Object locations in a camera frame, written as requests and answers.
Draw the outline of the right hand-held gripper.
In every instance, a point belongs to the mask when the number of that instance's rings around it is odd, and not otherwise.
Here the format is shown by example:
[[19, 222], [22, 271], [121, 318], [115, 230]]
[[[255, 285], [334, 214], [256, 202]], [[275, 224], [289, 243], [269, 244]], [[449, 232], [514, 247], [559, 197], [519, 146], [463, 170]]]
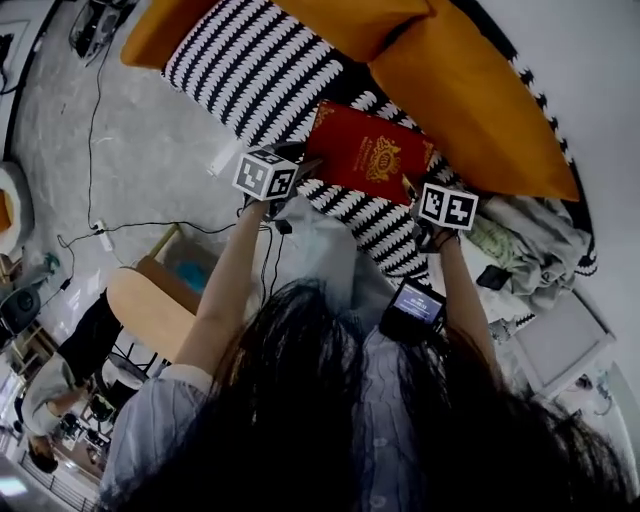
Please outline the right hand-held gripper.
[[420, 190], [405, 174], [402, 186], [410, 203], [416, 203], [411, 210], [412, 236], [419, 252], [436, 251], [436, 228], [455, 233], [472, 229], [479, 202], [477, 195], [426, 183], [420, 196]]

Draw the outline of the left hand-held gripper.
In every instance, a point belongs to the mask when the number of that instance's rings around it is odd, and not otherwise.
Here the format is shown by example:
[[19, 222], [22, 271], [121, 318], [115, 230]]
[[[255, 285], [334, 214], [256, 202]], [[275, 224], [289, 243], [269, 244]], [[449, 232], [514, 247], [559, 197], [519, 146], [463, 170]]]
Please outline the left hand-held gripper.
[[305, 149], [304, 142], [285, 142], [241, 153], [232, 185], [243, 194], [243, 209], [253, 203], [267, 203], [263, 219], [274, 221], [297, 195], [297, 184], [311, 179], [323, 163], [322, 159], [302, 162]]

